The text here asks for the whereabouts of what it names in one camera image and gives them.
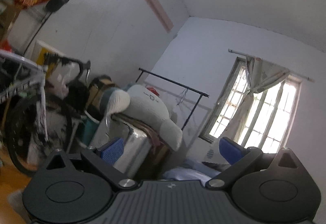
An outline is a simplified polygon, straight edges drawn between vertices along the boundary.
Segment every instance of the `blue pad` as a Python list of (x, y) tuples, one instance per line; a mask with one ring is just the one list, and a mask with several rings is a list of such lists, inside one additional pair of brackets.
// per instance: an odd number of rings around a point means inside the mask
[(117, 138), (98, 148), (97, 154), (102, 160), (113, 165), (123, 155), (123, 150), (123, 139)]
[(220, 139), (218, 149), (220, 154), (231, 165), (239, 161), (246, 154), (246, 149), (228, 138)]

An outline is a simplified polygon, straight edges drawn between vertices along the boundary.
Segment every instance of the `window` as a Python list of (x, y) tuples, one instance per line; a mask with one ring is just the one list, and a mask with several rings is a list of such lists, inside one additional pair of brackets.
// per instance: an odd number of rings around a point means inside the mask
[[(297, 80), (289, 76), (282, 83), (254, 94), (254, 102), (238, 144), (245, 148), (258, 147), (265, 153), (277, 152), (284, 145), (294, 116), (299, 85)], [(245, 62), (237, 58), (201, 138), (212, 142), (221, 135), (235, 114), (246, 89)]]

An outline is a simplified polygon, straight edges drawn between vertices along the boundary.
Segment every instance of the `bicycle wheel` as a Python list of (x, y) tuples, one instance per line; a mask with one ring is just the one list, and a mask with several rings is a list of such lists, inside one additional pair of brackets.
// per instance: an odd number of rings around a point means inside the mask
[(36, 102), (39, 95), (22, 98), (14, 107), (8, 137), (9, 156), (16, 168), (32, 177), (46, 157), (57, 148), (67, 150), (72, 133), (67, 105), (52, 94), (46, 95), (48, 142), (36, 129)]

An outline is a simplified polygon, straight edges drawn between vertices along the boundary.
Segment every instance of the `curtain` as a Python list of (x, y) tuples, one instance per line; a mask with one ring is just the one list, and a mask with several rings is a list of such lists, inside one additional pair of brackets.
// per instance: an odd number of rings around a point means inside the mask
[(282, 66), (264, 61), (257, 57), (246, 57), (246, 76), (248, 89), (245, 92), (242, 101), (230, 120), (229, 124), (222, 132), (221, 136), (214, 141), (211, 149), (208, 151), (205, 161), (213, 163), (226, 163), (226, 160), (219, 154), (219, 139), (228, 137), (238, 141), (240, 133), (243, 130), (251, 105), (254, 101), (254, 94), (261, 93), (288, 77), (290, 70)]

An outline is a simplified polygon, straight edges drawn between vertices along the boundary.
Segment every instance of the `plush toy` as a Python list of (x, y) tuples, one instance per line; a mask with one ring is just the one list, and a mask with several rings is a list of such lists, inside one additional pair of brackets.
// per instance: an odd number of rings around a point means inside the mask
[(142, 121), (155, 130), (161, 140), (174, 151), (181, 145), (182, 130), (170, 119), (163, 101), (144, 86), (131, 84), (124, 89), (112, 87), (105, 90), (99, 109), (104, 117), (123, 113)]

